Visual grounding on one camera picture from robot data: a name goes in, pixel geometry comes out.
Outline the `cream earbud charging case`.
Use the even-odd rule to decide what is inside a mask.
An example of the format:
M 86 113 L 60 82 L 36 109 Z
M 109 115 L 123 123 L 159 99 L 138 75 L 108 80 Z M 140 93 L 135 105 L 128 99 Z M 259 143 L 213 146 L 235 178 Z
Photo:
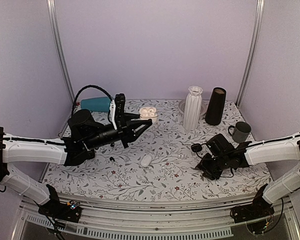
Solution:
M 153 106 L 141 107 L 139 109 L 140 120 L 151 120 L 152 123 L 156 123 L 158 119 L 157 109 Z

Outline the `black earbud case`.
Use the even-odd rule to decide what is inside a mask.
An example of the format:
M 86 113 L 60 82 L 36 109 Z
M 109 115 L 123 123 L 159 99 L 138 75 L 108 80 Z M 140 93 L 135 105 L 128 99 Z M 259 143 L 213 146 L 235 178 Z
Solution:
M 203 147 L 200 143 L 194 143 L 191 145 L 191 150 L 194 153 L 201 152 L 203 150 Z

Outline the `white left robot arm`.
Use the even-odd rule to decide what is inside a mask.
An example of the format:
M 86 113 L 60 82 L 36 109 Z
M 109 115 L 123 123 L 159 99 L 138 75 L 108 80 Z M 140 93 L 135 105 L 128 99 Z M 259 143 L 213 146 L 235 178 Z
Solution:
M 43 162 L 63 166 L 78 166 L 95 157 L 96 148 L 121 141 L 129 143 L 152 125 L 140 120 L 138 114 L 115 111 L 112 123 L 96 122 L 87 109 L 77 111 L 69 120 L 71 134 L 61 139 L 22 138 L 5 134 L 0 127 L 0 184 L 32 199 L 53 217 L 60 217 L 64 208 L 75 209 L 73 203 L 61 203 L 56 190 L 33 180 L 17 170 L 13 162 Z

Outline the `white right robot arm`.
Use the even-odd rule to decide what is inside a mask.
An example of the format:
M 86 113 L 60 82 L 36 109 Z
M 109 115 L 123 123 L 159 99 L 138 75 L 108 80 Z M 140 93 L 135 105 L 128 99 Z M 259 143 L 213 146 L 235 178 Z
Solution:
M 210 180 L 196 169 L 204 147 L 193 153 L 191 145 L 203 144 L 217 134 L 230 141 L 228 127 L 236 123 L 228 119 L 217 126 L 201 120 L 195 130 L 187 131 L 175 118 L 159 120 L 129 149 L 124 181 L 118 188 L 127 188 L 126 200 L 137 201 L 151 208 L 197 208 L 221 202 L 251 198 L 257 190 L 295 165 L 295 160 L 259 163 L 235 171 L 225 170 L 220 179 Z

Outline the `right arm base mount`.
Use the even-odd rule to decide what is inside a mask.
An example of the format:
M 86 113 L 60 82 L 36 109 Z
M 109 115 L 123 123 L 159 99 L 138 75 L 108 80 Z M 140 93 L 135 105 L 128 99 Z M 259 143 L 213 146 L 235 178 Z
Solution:
M 252 203 L 246 205 L 238 205 L 230 210 L 230 217 L 235 223 L 255 220 L 267 217 L 275 213 L 271 203 L 263 199 L 263 193 L 268 184 L 263 185 L 254 196 Z

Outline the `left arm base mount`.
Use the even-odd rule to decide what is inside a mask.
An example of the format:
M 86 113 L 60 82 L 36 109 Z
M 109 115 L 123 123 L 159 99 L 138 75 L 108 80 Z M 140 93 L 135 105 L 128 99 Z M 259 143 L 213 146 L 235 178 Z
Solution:
M 75 200 L 62 203 L 60 202 L 55 188 L 49 184 L 46 184 L 45 186 L 49 191 L 49 201 L 45 204 L 39 205 L 38 213 L 53 219 L 78 223 L 83 210 L 80 207 L 81 203 Z

